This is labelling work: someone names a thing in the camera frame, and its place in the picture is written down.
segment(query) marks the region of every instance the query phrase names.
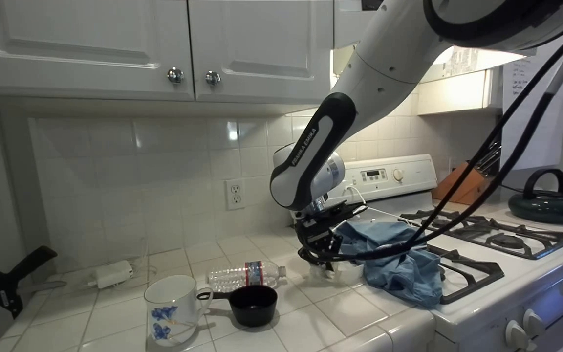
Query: blue flower pattern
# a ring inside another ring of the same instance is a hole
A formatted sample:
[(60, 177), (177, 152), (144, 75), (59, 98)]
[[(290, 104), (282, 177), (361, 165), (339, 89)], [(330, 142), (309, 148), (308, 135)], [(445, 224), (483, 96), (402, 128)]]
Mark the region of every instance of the blue flower pattern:
[(171, 317), (173, 316), (175, 310), (177, 310), (176, 306), (154, 308), (152, 310), (152, 317), (156, 318), (157, 321), (164, 319), (166, 321), (172, 322)]
[(156, 339), (168, 339), (169, 332), (171, 332), (171, 328), (168, 326), (162, 327), (158, 323), (153, 324), (153, 335)]

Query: white mug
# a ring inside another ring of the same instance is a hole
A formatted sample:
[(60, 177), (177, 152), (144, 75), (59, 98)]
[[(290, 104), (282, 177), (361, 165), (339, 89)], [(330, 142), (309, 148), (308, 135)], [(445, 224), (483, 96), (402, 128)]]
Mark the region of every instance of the white mug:
[[(190, 276), (176, 275), (159, 279), (145, 290), (148, 326), (158, 345), (178, 345), (195, 332), (199, 318), (212, 303), (212, 289), (197, 290), (196, 286)], [(196, 309), (196, 296), (202, 292), (209, 292), (210, 298)]]

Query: mug handle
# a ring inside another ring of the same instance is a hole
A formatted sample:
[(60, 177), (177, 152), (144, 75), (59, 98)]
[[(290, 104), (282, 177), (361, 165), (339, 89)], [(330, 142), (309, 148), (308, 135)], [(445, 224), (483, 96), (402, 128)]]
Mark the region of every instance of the mug handle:
[(201, 303), (201, 308), (197, 312), (199, 318), (201, 318), (201, 316), (205, 313), (208, 307), (210, 307), (210, 303), (212, 303), (212, 297), (214, 296), (214, 291), (212, 290), (211, 287), (204, 287), (197, 290), (197, 298), (199, 298), (199, 296), (202, 296), (202, 298), (205, 297), (203, 294), (205, 294), (206, 298), (199, 299), (201, 301), (205, 301)]

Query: black can opener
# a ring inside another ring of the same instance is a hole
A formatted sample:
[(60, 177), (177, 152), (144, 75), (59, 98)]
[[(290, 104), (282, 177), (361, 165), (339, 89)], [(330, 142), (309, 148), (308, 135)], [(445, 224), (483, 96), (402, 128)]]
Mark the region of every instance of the black can opener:
[[(0, 306), (11, 312), (13, 318), (23, 310), (23, 302), (18, 293), (19, 281), (56, 256), (58, 253), (53, 249), (41, 245), (9, 272), (0, 272)], [(56, 285), (64, 286), (64, 283), (56, 283)]]

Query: black measuring cup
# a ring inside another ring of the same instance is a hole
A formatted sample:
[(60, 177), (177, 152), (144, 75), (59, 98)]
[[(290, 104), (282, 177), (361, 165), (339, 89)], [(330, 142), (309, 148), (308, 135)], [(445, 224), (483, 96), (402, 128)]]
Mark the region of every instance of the black measuring cup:
[[(200, 293), (197, 299), (208, 299), (208, 292)], [(275, 314), (277, 292), (268, 286), (244, 286), (232, 292), (214, 292), (213, 299), (228, 299), (237, 322), (255, 327), (270, 323)]]

